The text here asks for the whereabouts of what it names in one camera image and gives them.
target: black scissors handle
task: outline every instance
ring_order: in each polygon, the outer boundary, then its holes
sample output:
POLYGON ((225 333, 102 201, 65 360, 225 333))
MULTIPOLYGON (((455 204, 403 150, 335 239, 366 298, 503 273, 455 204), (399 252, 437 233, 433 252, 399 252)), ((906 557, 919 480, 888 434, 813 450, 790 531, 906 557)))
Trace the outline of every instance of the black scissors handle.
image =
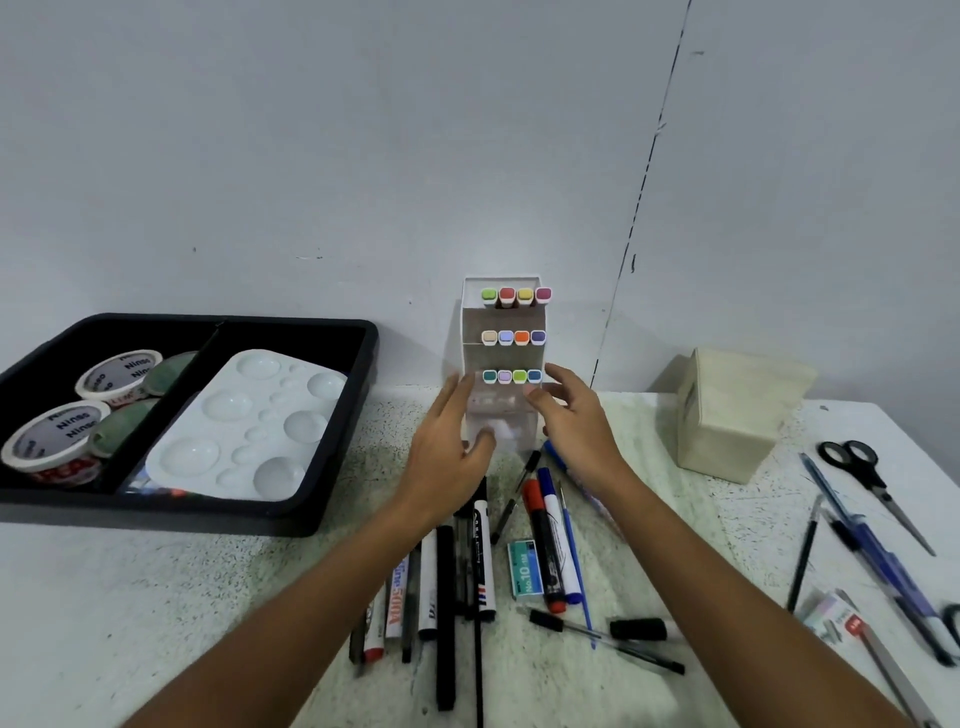
POLYGON ((861 443, 859 440, 848 440, 843 445, 831 442, 820 443, 817 446, 817 454, 834 468, 850 473, 867 490, 879 489, 877 493, 879 497, 883 497, 880 493, 887 495, 887 485, 876 473, 876 463, 879 462, 879 458, 876 456, 876 451, 866 443, 861 443))

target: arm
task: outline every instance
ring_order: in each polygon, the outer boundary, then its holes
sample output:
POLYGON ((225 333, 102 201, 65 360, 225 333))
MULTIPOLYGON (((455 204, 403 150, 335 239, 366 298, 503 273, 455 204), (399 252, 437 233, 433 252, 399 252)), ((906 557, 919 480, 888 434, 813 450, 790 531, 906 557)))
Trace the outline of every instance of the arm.
POLYGON ((176 677, 128 728, 289 725, 393 568, 487 472, 492 434, 481 432, 470 453, 460 440, 472 386, 472 375, 447 380, 386 505, 176 677))
POLYGON ((707 545, 630 469, 596 394, 567 369, 528 387, 567 466, 610 510, 744 728, 909 725, 866 679, 707 545), (560 406, 554 397, 564 400, 560 406))

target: finger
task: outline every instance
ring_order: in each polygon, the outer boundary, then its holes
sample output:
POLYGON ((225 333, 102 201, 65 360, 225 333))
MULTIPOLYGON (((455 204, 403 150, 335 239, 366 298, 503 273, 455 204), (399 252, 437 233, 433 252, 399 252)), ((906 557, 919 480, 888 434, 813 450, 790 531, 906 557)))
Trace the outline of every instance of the finger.
POLYGON ((553 396, 545 389, 535 387, 532 384, 523 385, 523 395, 534 409, 543 415, 543 418, 550 424, 550 421, 563 412, 564 409, 553 399, 553 396))
POLYGON ((541 387, 544 392, 549 392, 551 397, 556 397, 558 400, 570 401, 570 393, 566 391, 566 387, 558 382, 546 381, 541 387))
POLYGON ((493 430, 484 427, 477 435, 473 449, 467 455, 470 471, 476 476, 474 479, 478 482, 490 467, 490 459, 493 457, 494 448, 496 448, 496 438, 493 436, 493 430))
POLYGON ((578 395, 584 394, 590 389, 582 379, 573 374, 569 369, 559 367, 556 364, 547 364, 543 367, 543 370, 566 388, 572 400, 575 400, 578 395))
POLYGON ((464 419, 464 415, 467 414, 467 400, 470 399, 470 390, 473 389, 475 379, 476 376, 473 372, 467 372, 463 376, 456 389, 453 390, 453 394, 450 395, 450 399, 446 401, 444 406, 445 417, 454 419, 458 423, 464 419))
POLYGON ((440 417, 440 413, 444 411, 444 406, 447 401, 450 399, 450 395, 453 394, 453 390, 457 388, 457 379, 460 377, 458 375, 450 375, 446 378, 444 386, 440 389, 440 394, 437 395, 437 398, 433 400, 433 404, 430 405, 430 409, 426 411, 425 420, 431 420, 436 417, 440 417))

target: marker organizer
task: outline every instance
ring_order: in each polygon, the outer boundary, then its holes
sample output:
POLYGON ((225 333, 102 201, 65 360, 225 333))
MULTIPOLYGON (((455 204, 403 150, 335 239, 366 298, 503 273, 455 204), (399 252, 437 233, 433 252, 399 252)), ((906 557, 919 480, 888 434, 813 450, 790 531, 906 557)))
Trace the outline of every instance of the marker organizer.
POLYGON ((534 448, 537 412, 524 398, 523 385, 539 385, 543 379, 551 298, 539 276, 464 279, 460 317, 464 371, 477 377, 464 431, 470 441, 489 426, 498 449, 534 448))

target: purple marker cap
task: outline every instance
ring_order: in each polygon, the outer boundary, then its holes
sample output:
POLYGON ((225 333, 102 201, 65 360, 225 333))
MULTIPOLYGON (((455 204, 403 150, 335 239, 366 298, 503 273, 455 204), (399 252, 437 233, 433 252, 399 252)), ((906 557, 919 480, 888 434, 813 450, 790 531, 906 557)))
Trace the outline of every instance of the purple marker cap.
POLYGON ((538 468, 537 480, 540 481, 540 493, 543 497, 555 496, 557 494, 556 489, 553 487, 553 476, 550 474, 549 468, 538 468))

